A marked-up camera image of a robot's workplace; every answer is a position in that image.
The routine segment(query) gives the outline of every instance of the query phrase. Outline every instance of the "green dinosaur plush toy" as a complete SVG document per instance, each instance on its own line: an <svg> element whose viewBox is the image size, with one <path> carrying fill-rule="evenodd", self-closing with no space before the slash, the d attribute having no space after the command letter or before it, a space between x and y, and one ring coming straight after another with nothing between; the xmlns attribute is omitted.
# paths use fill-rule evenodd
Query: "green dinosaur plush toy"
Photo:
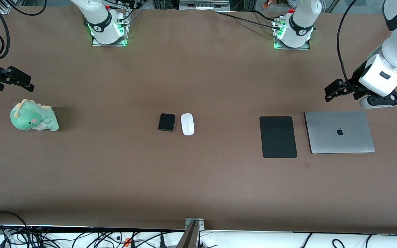
<svg viewBox="0 0 397 248"><path fill-rule="evenodd" d="M10 112L10 120L14 127L28 131L35 129L43 131L50 129L56 131L59 128L56 115L50 106L43 106L33 100L24 99Z"/></svg>

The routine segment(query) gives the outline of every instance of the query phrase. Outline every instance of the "silver laptop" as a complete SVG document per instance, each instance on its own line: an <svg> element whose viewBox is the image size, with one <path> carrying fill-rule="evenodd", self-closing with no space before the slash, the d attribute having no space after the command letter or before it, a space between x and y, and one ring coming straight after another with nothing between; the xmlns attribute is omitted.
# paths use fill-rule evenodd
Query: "silver laptop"
<svg viewBox="0 0 397 248"><path fill-rule="evenodd" d="M365 112L306 112L312 153L375 152Z"/></svg>

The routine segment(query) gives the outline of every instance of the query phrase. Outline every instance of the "black trackpad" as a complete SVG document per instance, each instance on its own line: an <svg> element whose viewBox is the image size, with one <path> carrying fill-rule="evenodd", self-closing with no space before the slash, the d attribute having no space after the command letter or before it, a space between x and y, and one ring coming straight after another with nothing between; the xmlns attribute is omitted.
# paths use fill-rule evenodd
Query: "black trackpad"
<svg viewBox="0 0 397 248"><path fill-rule="evenodd" d="M263 157L296 157L292 117L262 116L260 130Z"/></svg>

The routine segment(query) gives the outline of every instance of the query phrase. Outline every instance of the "brown table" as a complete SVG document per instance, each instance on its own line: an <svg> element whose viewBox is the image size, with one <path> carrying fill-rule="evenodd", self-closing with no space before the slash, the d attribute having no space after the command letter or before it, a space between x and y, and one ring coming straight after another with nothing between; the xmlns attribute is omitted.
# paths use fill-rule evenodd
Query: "brown table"
<svg viewBox="0 0 397 248"><path fill-rule="evenodd" d="M213 11L142 11L124 48L91 47L75 6L6 19L0 66L36 87L0 92L0 210L29 224L205 218L213 229L397 233L397 108L366 111L376 153L310 153L305 111L360 110L351 95L324 102L342 77L340 15L319 17L305 52L274 50L267 28ZM388 36L381 15L350 15L349 75ZM24 98L54 106L60 130L15 129L9 113ZM160 113L177 116L175 132L157 130ZM193 136L181 132L183 113L194 115ZM297 158L262 157L260 116L292 116Z"/></svg>

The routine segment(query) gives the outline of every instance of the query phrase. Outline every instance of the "cable connector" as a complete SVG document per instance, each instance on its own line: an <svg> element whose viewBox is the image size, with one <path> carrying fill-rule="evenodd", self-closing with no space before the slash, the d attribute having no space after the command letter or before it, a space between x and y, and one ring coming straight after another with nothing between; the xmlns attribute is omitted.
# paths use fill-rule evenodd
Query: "cable connector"
<svg viewBox="0 0 397 248"><path fill-rule="evenodd" d="M160 236L160 248L166 248L165 238L163 237L163 235Z"/></svg>

